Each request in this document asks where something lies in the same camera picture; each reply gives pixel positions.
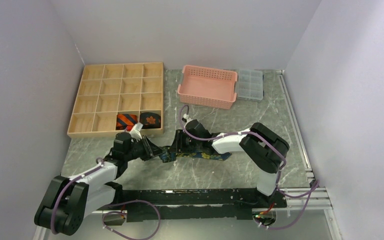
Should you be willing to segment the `blue yellow floral tie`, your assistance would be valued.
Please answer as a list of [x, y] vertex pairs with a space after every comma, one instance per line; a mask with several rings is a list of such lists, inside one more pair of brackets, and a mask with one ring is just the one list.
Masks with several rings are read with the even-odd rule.
[[164, 149], [163, 154], [158, 156], [163, 163], [175, 162], [177, 158], [197, 158], [197, 159], [225, 161], [232, 155], [232, 153], [230, 152], [226, 152], [222, 154], [217, 152], [213, 154], [207, 154], [203, 151], [184, 152], [184, 151], [171, 150], [167, 146], [165, 146], [163, 149]]

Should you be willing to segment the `orange navy striped tie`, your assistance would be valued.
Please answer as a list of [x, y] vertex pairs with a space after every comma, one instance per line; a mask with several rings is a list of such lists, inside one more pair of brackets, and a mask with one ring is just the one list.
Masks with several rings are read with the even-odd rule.
[[130, 131], [137, 123], [137, 115], [129, 113], [118, 113], [116, 117], [116, 130]]

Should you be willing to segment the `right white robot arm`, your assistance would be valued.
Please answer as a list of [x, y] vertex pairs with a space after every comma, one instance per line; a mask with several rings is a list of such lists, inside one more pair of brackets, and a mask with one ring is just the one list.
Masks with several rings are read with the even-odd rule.
[[225, 160], [233, 152], [243, 152], [259, 169], [256, 203], [267, 208], [275, 201], [280, 172], [286, 164], [290, 145], [262, 123], [230, 133], [211, 133], [196, 119], [176, 130], [169, 150], [172, 155]]

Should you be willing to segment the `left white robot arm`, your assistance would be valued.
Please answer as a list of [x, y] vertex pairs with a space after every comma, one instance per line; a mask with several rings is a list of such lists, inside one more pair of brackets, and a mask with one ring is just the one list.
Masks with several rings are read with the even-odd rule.
[[132, 160], [147, 161], [167, 150], [152, 143], [148, 137], [133, 137], [128, 132], [115, 136], [113, 147], [96, 165], [74, 176], [54, 177], [39, 204], [34, 224], [51, 230], [55, 235], [73, 235], [83, 219], [92, 212], [108, 207], [117, 210], [123, 205], [140, 203], [139, 199], [124, 201], [122, 185], [114, 181]]

